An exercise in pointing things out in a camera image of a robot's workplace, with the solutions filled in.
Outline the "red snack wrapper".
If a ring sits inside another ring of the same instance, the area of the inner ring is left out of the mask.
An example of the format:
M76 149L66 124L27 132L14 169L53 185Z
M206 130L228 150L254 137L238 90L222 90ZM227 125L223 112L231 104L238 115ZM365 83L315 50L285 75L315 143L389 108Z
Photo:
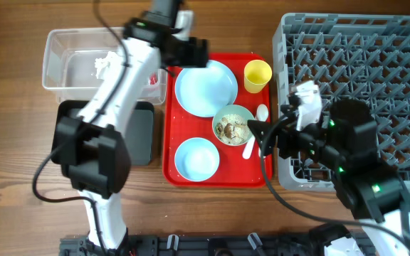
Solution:
M159 82L159 75L158 73L154 73L153 75L150 76L149 78L149 85L150 86L156 86Z

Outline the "rice and mushroom leftovers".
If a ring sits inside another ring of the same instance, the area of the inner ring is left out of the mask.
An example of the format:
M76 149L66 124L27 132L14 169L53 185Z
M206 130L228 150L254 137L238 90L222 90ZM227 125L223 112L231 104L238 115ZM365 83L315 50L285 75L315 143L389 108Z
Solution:
M214 131L221 142L231 146L245 144L251 137L247 120L238 114L224 115L215 125Z

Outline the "green bowl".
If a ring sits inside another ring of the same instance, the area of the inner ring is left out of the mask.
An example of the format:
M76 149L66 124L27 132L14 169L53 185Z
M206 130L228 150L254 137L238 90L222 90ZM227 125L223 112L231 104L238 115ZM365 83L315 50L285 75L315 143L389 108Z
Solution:
M247 110L245 107L242 107L240 105L227 105L227 106L223 107L221 110L219 110L219 112L213 118L212 128L213 128L214 134L215 134L215 131L214 131L215 125L226 114L241 115L244 119L247 120L247 126L248 126L248 121L249 120L254 120L254 116L252 115L252 113L249 110Z

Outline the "white tissue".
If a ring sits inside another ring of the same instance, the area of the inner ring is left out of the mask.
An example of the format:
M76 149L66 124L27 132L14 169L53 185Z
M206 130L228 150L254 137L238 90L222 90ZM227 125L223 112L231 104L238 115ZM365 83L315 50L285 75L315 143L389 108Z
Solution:
M95 77L99 80L105 80L107 74L113 69L121 66L122 57L116 52L108 51L104 58L95 59Z

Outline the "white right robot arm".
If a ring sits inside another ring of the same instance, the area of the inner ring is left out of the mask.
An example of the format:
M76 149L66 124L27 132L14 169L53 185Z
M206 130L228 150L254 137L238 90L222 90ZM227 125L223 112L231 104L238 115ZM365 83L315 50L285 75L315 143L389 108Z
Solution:
M272 185L273 196L302 217L333 225L359 226L380 255L410 255L410 193L397 169L377 153L377 122L359 100L332 103L327 127L320 123L301 129L298 106L282 107L276 123L248 121L262 156L273 146L283 159L302 152L332 171L331 180L353 220L336 220L306 213L287 203Z

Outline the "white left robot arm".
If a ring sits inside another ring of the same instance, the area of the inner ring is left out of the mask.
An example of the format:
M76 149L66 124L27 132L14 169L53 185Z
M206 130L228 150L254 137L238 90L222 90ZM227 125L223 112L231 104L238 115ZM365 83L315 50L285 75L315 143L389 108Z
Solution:
M117 42L122 60L76 117L61 117L48 159L61 166L84 200L90 232L84 251L94 255L128 255L127 226L122 219L120 191L131 160L124 136L142 90L161 68L204 68L208 43L177 28L182 1L154 1L152 9L131 18Z

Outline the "yellow plastic cup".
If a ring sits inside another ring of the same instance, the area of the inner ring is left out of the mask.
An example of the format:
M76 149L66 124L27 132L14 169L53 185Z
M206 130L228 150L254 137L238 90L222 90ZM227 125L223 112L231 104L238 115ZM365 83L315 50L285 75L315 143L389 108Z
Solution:
M273 71L264 60L252 60L243 70L244 87L249 93L259 93L270 81Z

